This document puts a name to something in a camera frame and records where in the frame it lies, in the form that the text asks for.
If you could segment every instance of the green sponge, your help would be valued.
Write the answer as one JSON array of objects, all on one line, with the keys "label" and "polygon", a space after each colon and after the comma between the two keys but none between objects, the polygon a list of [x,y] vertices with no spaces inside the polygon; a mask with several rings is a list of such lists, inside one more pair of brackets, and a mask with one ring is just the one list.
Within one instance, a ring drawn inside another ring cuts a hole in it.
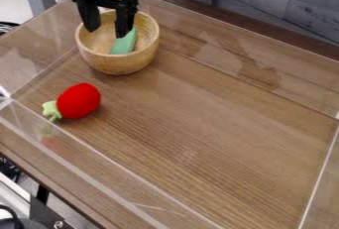
[{"label": "green sponge", "polygon": [[124,55],[132,52],[138,38],[138,29],[134,28],[131,32],[123,37],[115,40],[110,54]]}]

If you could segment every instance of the bowl rim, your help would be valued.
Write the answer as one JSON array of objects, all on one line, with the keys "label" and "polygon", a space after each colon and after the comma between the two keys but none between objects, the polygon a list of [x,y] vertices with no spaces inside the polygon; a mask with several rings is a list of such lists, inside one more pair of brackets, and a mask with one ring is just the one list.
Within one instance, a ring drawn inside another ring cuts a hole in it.
[{"label": "bowl rim", "polygon": [[[115,12],[115,10],[104,11],[104,12],[100,13],[100,15],[104,15],[104,14],[107,14],[107,13],[110,13],[110,12]],[[140,15],[146,16],[147,18],[150,18],[150,19],[154,21],[155,29],[156,29],[155,32],[156,32],[156,35],[158,35],[158,36],[155,37],[155,39],[151,41],[151,44],[150,44],[144,49],[142,49],[142,50],[139,50],[139,51],[134,51],[134,52],[131,52],[131,53],[128,53],[128,54],[123,54],[123,55],[102,54],[102,53],[99,53],[99,52],[91,50],[91,49],[84,45],[84,43],[83,43],[83,41],[82,41],[82,39],[80,39],[80,30],[82,30],[82,28],[84,27],[84,22],[82,22],[82,23],[79,24],[79,27],[78,27],[78,30],[76,30],[76,41],[78,41],[78,44],[82,44],[82,46],[83,46],[83,48],[84,48],[84,50],[86,50],[87,52],[90,52],[91,54],[98,55],[98,56],[100,56],[100,57],[127,57],[127,56],[134,56],[134,55],[139,54],[140,52],[146,51],[147,49],[150,49],[150,48],[152,47],[154,43],[156,43],[156,41],[159,40],[159,36],[160,36],[159,24],[158,24],[156,20],[154,19],[154,17],[152,17],[150,14],[144,13],[143,11],[138,11],[136,14],[140,14]]]}]

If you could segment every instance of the plush strawberry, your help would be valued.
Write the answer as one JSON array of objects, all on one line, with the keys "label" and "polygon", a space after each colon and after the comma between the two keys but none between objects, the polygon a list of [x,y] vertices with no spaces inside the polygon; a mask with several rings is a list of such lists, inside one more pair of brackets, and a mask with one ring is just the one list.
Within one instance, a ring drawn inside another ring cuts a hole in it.
[{"label": "plush strawberry", "polygon": [[52,116],[50,121],[71,118],[79,119],[87,116],[100,104],[100,93],[88,83],[80,83],[68,88],[58,101],[44,103],[44,116]]}]

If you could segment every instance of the wooden bowl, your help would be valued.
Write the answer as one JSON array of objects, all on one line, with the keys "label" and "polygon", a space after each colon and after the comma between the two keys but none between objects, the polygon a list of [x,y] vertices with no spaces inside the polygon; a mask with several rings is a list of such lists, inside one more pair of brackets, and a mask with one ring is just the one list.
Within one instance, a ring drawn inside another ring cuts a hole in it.
[{"label": "wooden bowl", "polygon": [[134,26],[138,28],[138,40],[134,52],[126,55],[110,55],[115,41],[115,11],[102,13],[102,26],[95,32],[80,24],[76,40],[80,53],[87,63],[107,74],[130,74],[150,65],[159,48],[159,25],[154,18],[143,12],[135,16]]}]

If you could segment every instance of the strawberry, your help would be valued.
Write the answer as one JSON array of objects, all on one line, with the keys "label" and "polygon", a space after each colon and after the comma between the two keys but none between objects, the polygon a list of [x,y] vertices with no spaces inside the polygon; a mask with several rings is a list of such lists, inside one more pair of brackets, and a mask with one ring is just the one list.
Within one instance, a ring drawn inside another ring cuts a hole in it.
[{"label": "strawberry", "polygon": [[44,116],[52,116],[50,121],[62,118],[79,119],[87,116],[100,104],[100,93],[88,83],[70,87],[56,101],[44,103]]}]

